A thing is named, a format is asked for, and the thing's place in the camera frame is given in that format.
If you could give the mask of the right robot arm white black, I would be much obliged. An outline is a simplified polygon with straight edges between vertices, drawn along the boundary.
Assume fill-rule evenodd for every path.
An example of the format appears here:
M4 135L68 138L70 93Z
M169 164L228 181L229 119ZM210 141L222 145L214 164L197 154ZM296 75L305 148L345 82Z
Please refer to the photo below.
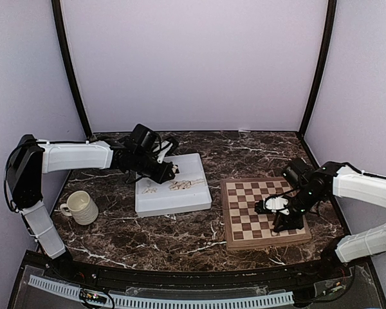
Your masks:
M322 200L340 203L352 233L333 240L321 253L315 273L329 279L340 264L386 253L386 176L369 173L348 162L328 161L312 167L292 160L282 171L295 195L279 193L263 201L274 213L274 231L299 229L302 219Z

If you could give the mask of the white plastic divided tray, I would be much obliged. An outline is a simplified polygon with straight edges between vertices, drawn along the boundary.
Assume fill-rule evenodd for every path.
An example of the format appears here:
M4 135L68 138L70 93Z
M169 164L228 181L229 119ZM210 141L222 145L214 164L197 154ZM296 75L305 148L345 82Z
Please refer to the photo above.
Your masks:
M142 218L210 209L212 197L200 155L170 156L164 161L176 164L179 173L163 184L148 178L136 182L137 215Z

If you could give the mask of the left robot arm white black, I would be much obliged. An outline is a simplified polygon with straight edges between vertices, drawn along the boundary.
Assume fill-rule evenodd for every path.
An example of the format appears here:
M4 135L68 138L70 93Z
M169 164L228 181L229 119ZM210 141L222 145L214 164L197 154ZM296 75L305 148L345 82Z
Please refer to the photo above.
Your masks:
M135 174L135 182L147 178L163 184L178 173L176 164L165 161L178 146L174 137L162 138L142 124L118 140L46 140L23 135L3 168L4 201L10 212L20 214L30 236L53 260L53 271L71 281L78 267L70 261L71 254L45 206L42 181L52 174L99 169Z

